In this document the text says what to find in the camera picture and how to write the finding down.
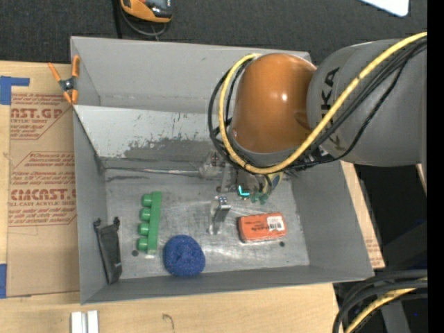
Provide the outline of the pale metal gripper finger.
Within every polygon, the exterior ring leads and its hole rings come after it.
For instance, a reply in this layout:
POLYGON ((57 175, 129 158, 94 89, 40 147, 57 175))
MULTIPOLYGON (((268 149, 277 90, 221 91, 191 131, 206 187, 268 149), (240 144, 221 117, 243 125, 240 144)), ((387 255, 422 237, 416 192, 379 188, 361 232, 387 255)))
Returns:
POLYGON ((201 178, 212 179, 221 176, 224 169, 225 159, 217 151, 210 151, 198 172, 201 178))
POLYGON ((211 235, 217 235, 221 226, 225 223, 225 219, 231 210, 227 196, 216 196, 210 207, 210 223, 208 231, 211 235))

